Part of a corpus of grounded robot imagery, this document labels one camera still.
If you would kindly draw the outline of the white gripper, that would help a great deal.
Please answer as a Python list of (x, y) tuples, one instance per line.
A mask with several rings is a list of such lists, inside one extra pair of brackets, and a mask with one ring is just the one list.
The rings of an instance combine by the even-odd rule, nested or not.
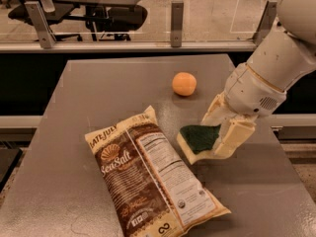
[[(212, 156), (231, 157), (254, 133), (256, 116), (269, 116), (285, 99), (285, 92), (271, 87), (247, 63), (239, 64), (226, 80), (224, 93), (214, 98), (200, 122), (208, 126), (221, 124)], [(248, 116), (236, 116), (232, 110)]]

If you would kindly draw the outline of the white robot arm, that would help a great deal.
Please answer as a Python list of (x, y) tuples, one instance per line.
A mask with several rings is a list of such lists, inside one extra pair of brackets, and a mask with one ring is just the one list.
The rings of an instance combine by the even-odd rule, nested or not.
[(227, 78), (201, 123), (219, 126), (219, 137), (200, 159), (226, 159), (272, 114), (286, 91), (316, 68), (316, 0), (278, 0), (278, 23)]

